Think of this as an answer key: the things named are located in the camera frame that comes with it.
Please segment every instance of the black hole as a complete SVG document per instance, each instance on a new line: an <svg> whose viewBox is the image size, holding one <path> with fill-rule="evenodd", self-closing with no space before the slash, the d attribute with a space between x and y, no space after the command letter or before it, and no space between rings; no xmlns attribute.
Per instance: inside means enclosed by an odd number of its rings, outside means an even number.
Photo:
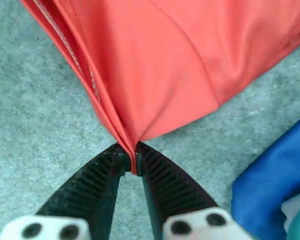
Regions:
<svg viewBox="0 0 300 240"><path fill-rule="evenodd" d="M22 232L22 236L25 239L31 239L36 237L41 230L41 224L40 223L32 223L28 225Z"/></svg>
<svg viewBox="0 0 300 240"><path fill-rule="evenodd" d="M79 229L76 225L65 226L60 232L61 240L74 240L79 234Z"/></svg>
<svg viewBox="0 0 300 240"><path fill-rule="evenodd" d="M191 232L191 227L185 221L175 221L171 226L171 230L174 234L185 235Z"/></svg>
<svg viewBox="0 0 300 240"><path fill-rule="evenodd" d="M216 213L208 215L206 217L206 220L211 226L222 226L226 224L226 220L224 219L224 217Z"/></svg>

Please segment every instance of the carpet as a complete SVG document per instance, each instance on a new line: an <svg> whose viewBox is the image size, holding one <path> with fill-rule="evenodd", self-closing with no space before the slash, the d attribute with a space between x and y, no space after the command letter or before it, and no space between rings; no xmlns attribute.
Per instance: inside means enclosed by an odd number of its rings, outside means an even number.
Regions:
<svg viewBox="0 0 300 240"><path fill-rule="evenodd" d="M300 47L218 111L147 142L230 209L231 184L300 119ZM113 144L78 78L18 1L0 0L0 231ZM121 179L110 239L153 239L141 179Z"/></svg>

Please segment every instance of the gray carpet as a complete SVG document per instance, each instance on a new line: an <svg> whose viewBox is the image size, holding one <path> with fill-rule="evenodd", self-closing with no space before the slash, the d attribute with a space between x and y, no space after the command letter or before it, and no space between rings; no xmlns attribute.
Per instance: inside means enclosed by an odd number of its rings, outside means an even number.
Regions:
<svg viewBox="0 0 300 240"><path fill-rule="evenodd" d="M210 114L148 143L226 209L231 183L300 119L300 48ZM18 1L0 0L0 231L114 143L79 80ZM112 240L153 239L141 180L120 183Z"/></svg>

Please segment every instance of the blue cloth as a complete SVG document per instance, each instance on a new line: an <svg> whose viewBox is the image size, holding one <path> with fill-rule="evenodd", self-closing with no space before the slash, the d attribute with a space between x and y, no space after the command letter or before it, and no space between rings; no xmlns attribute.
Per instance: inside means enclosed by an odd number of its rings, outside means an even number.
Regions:
<svg viewBox="0 0 300 240"><path fill-rule="evenodd" d="M233 183L232 216L262 240L285 240L281 204L300 193L300 121Z"/></svg>

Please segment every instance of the white plastic part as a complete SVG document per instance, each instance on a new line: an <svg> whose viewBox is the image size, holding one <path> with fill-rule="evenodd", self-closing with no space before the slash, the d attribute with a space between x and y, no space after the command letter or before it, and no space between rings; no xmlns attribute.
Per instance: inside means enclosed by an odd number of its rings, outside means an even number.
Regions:
<svg viewBox="0 0 300 240"><path fill-rule="evenodd" d="M62 239L91 240L88 223L84 219L71 218L71 217L39 216L39 215L22 216L8 223L0 235L0 240L62 240Z"/></svg>
<svg viewBox="0 0 300 240"><path fill-rule="evenodd" d="M208 216L219 216L220 221L224 221L222 225L209 224ZM175 223L185 223L188 225L186 231L183 226L184 234L177 232L173 228ZM164 240L253 240L253 238L244 231L230 216L230 214L219 207L210 207L186 214L175 215L169 217L163 225Z"/></svg>

